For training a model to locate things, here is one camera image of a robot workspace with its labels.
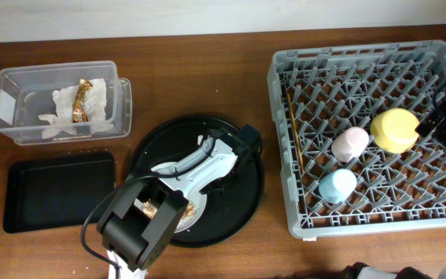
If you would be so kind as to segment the wooden chopstick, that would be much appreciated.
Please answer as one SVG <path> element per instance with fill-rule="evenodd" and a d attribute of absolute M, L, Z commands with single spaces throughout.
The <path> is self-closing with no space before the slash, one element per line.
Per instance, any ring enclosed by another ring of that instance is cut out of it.
<path fill-rule="evenodd" d="M 303 155 L 302 155 L 302 149 L 301 149 L 301 145 L 300 145 L 300 139 L 299 139 L 299 136 L 297 133 L 297 124 L 296 124 L 295 114 L 294 114 L 294 110 L 293 110 L 293 103 L 291 101 L 290 93 L 288 93 L 288 92 L 286 93 L 286 99 L 287 99 L 287 104 L 288 104 L 288 107 L 290 110 L 290 118 L 291 118 L 292 130 L 293 130 L 293 137 L 294 137 L 294 141 L 295 141 L 296 148 L 297 148 L 297 159 L 299 161 L 301 174 L 304 175 L 305 169 L 304 169 L 304 160 L 303 160 Z"/>

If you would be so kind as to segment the yellow plastic bowl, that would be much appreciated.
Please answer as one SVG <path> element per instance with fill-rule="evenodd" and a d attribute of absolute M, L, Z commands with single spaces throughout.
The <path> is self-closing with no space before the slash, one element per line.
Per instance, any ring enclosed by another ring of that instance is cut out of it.
<path fill-rule="evenodd" d="M 377 115 L 370 126 L 377 146 L 390 153 L 410 150 L 419 138 L 418 118 L 404 108 L 392 108 Z"/>

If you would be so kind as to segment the grey plate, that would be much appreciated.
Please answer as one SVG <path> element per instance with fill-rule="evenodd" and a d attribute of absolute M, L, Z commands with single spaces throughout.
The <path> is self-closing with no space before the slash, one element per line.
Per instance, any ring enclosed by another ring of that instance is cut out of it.
<path fill-rule="evenodd" d="M 181 177 L 158 178 L 149 182 L 148 191 L 143 192 L 134 201 L 134 206 L 152 219 L 166 198 L 174 192 L 179 192 L 188 204 L 175 233 L 189 229 L 202 216 L 207 204 L 207 195 L 201 194 L 201 190 L 214 180 L 208 165 L 209 163 L 203 163 Z"/>

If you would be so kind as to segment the food scraps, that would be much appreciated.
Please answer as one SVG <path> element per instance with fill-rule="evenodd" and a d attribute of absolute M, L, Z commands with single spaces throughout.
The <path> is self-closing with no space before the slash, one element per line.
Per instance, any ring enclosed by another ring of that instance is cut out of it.
<path fill-rule="evenodd" d="M 141 202 L 140 203 L 141 210 L 149 217 L 152 218 L 156 212 L 157 207 L 152 205 L 150 202 Z M 190 203 L 187 206 L 186 211 L 182 214 L 182 217 L 177 225 L 177 228 L 180 229 L 182 226 L 184 226 L 187 222 L 189 222 L 197 213 L 197 207 Z"/>

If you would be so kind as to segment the light blue plastic cup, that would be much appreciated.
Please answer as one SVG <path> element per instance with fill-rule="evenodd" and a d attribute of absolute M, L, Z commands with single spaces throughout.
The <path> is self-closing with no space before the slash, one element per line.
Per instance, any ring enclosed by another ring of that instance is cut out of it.
<path fill-rule="evenodd" d="M 318 190 L 326 202 L 337 204 L 346 200 L 356 185 L 356 176 L 352 171 L 338 169 L 320 180 Z"/>

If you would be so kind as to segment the pink plastic cup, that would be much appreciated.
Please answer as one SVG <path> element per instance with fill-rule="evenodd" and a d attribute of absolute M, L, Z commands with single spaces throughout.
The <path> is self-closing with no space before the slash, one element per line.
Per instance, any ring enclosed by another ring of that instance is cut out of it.
<path fill-rule="evenodd" d="M 331 144 L 331 152 L 341 162 L 359 157 L 369 144 L 369 134 L 359 127 L 345 130 Z"/>

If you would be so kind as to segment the gold snack wrapper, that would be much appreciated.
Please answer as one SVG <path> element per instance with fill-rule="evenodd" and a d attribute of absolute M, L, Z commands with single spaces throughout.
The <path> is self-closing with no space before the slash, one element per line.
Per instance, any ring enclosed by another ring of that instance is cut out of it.
<path fill-rule="evenodd" d="M 72 121 L 73 122 L 87 122 L 87 114 L 84 109 L 85 95 L 87 91 L 93 88 L 93 84 L 86 79 L 80 79 L 77 93 L 75 95 L 73 111 L 72 111 Z"/>

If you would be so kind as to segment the white paper napkin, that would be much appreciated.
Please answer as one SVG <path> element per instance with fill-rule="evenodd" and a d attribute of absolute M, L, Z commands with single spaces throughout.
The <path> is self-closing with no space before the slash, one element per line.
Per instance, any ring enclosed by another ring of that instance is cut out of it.
<path fill-rule="evenodd" d="M 44 139 L 55 137 L 60 132 L 77 135 L 74 123 L 88 123 L 91 134 L 106 132 L 114 127 L 106 122 L 107 88 L 103 78 L 80 79 L 79 85 L 54 90 L 52 97 L 56 112 L 42 114 L 38 118 L 58 128 L 44 129 Z"/>

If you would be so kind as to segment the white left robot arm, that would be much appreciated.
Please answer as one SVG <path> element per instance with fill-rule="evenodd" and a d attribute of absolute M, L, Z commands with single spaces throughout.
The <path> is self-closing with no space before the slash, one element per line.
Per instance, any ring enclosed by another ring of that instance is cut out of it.
<path fill-rule="evenodd" d="M 210 129 L 182 160 L 126 181 L 110 195 L 97 224 L 116 278 L 150 267 L 173 238 L 189 205 L 201 211 L 208 194 L 234 187 L 259 157 L 262 138 L 252 126 L 236 134 Z"/>

